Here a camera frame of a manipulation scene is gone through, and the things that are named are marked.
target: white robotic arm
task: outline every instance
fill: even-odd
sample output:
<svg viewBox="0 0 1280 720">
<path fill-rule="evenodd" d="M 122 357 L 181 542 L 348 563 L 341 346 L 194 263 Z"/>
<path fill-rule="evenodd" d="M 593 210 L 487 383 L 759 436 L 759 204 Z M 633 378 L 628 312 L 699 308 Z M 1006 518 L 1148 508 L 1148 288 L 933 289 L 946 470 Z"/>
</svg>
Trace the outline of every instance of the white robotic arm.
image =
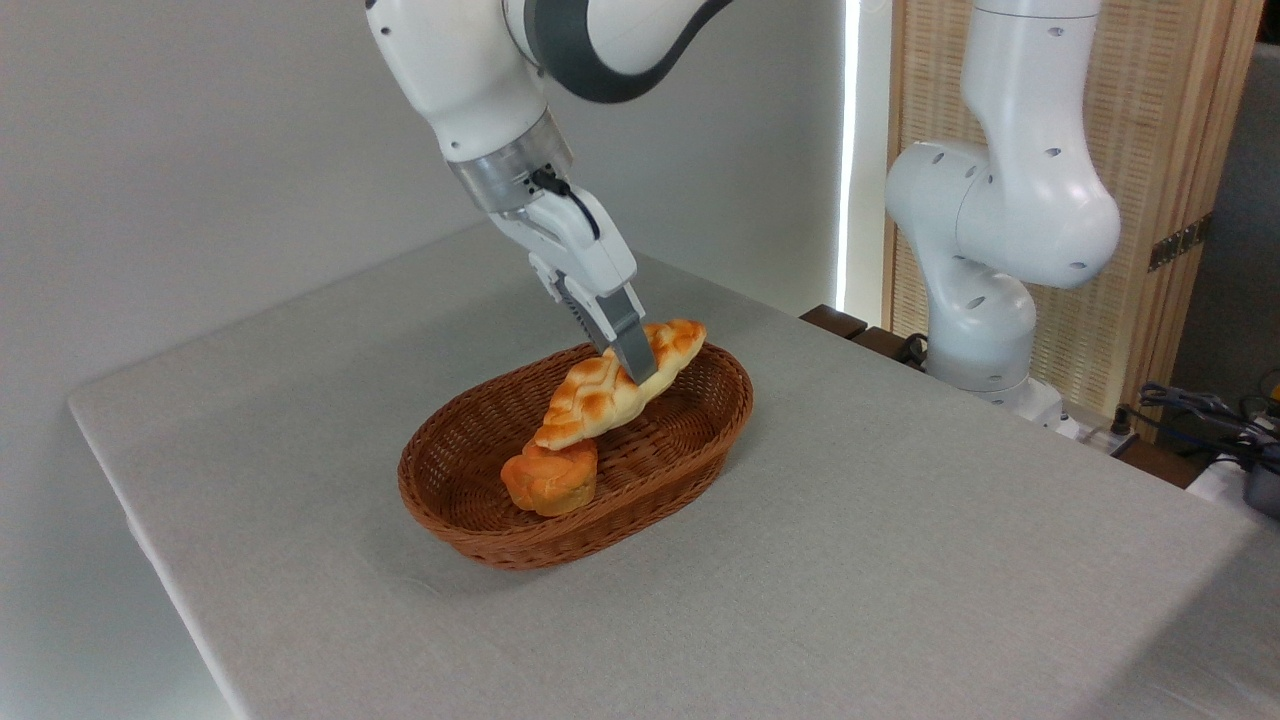
<svg viewBox="0 0 1280 720">
<path fill-rule="evenodd" d="M 1101 0 L 974 0 L 961 82 L 988 146 L 918 142 L 886 187 L 928 290 L 928 373 L 1048 427 L 1061 397 L 1028 374 L 1036 305 L 1019 279 L 1078 287 L 1120 237 L 1084 137 L 1100 9 Z"/>
<path fill-rule="evenodd" d="M 655 369 L 635 258 L 603 205 L 567 182 L 550 73 L 589 100 L 649 91 L 728 0 L 365 0 L 396 79 L 476 205 L 529 250 L 557 302 L 636 382 Z"/>
</svg>

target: bread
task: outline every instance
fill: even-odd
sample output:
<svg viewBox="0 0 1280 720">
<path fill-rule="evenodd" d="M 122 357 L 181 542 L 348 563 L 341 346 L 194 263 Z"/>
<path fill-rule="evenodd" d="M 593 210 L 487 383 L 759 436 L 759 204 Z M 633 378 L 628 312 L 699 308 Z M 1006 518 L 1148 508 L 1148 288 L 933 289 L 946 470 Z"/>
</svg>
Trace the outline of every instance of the bread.
<svg viewBox="0 0 1280 720">
<path fill-rule="evenodd" d="M 502 466 L 502 482 L 521 510 L 554 518 L 591 502 L 598 461 L 594 439 L 563 450 L 547 450 L 530 441 Z"/>
<path fill-rule="evenodd" d="M 650 400 L 671 387 L 676 373 L 692 361 L 707 340 L 707 327 L 694 320 L 653 323 L 644 332 L 658 372 L 636 386 L 613 348 L 573 365 L 552 395 L 543 427 L 534 433 L 534 445 L 562 450 L 636 419 Z"/>
</svg>

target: wicker basket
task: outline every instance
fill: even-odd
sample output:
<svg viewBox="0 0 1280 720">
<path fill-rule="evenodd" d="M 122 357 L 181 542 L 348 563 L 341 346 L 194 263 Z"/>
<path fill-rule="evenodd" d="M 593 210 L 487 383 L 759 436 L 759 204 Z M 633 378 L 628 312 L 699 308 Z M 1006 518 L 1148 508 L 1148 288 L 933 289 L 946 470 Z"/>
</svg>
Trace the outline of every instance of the wicker basket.
<svg viewBox="0 0 1280 720">
<path fill-rule="evenodd" d="M 751 414 L 751 380 L 705 345 L 626 427 L 596 438 L 595 498 L 559 518 L 512 503 L 498 478 L 541 424 L 581 345 L 474 387 L 413 434 L 399 464 L 404 506 L 438 538 L 494 568 L 532 569 L 603 550 L 692 502 L 712 484 Z"/>
</svg>

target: braided bread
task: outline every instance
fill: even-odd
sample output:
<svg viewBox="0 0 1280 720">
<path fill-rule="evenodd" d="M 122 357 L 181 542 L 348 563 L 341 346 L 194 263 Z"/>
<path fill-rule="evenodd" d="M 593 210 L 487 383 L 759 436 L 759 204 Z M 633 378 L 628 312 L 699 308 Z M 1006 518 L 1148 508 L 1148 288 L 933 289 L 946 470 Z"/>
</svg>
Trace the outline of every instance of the braided bread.
<svg viewBox="0 0 1280 720">
<path fill-rule="evenodd" d="M 573 365 L 552 395 L 543 427 L 534 433 L 534 445 L 562 450 L 636 419 L 650 400 L 671 387 L 676 373 L 689 365 L 707 340 L 707 327 L 694 320 L 653 323 L 644 332 L 658 372 L 637 386 L 613 348 Z"/>
</svg>

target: basket rim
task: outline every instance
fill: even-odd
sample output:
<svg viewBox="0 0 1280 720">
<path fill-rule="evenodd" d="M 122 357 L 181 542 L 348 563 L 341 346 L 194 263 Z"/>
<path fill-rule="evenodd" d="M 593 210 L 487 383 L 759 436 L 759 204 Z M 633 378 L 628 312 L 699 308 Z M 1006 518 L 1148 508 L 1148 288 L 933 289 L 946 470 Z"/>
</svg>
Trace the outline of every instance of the basket rim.
<svg viewBox="0 0 1280 720">
<path fill-rule="evenodd" d="M 563 356 L 573 356 L 584 352 L 595 352 L 591 343 L 581 343 L 575 347 L 561 350 L 552 355 L 548 355 L 538 363 L 561 360 Z M 754 406 L 754 387 L 751 386 L 751 379 L 746 374 L 746 369 L 741 363 L 727 350 L 716 346 L 713 343 L 704 343 L 699 355 L 708 352 L 714 355 L 718 360 L 727 363 L 735 372 L 732 375 L 736 378 L 737 384 L 741 391 L 739 393 L 737 407 L 733 409 L 733 419 L 726 423 L 718 429 L 714 437 L 709 439 L 705 445 L 699 447 L 694 454 L 691 454 L 686 461 L 681 462 L 678 466 L 669 468 L 662 473 L 657 473 L 644 482 L 644 489 L 639 496 L 632 497 L 645 497 L 652 493 L 659 492 L 673 482 L 678 482 L 691 473 L 696 473 L 708 464 L 726 456 L 732 448 L 733 443 L 737 441 L 737 436 L 741 433 L 748 419 L 751 416 L 751 410 Z M 524 370 L 526 366 L 511 370 L 511 373 L 517 373 Z M 410 471 L 411 459 L 413 456 L 413 447 L 420 445 L 419 441 L 426 432 L 443 421 L 443 418 L 448 415 L 448 410 L 452 410 L 456 405 L 466 402 L 471 396 L 483 391 L 483 388 L 497 378 L 485 380 L 472 388 L 468 388 L 460 393 L 457 397 L 445 402 L 439 410 L 431 414 L 431 416 L 422 423 L 422 425 L 413 433 L 404 450 L 401 452 L 401 461 L 397 468 L 397 475 L 399 479 L 401 498 L 410 512 L 424 525 L 428 525 L 435 534 L 448 534 L 452 539 L 466 541 L 466 539 L 485 539 L 485 538 L 511 538 L 516 539 L 524 536 L 531 534 L 561 534 L 566 533 L 579 525 L 590 525 L 599 519 L 603 519 L 608 514 L 613 512 L 613 503 L 590 502 L 586 506 L 568 512 L 566 515 L 559 515 L 556 518 L 544 518 L 541 521 L 531 525 L 517 525 L 511 528 L 495 529 L 495 530 L 474 530 L 468 528 L 462 528 L 448 520 L 443 519 L 439 514 L 433 511 L 417 493 L 417 488 L 411 482 L 412 473 Z"/>
</svg>

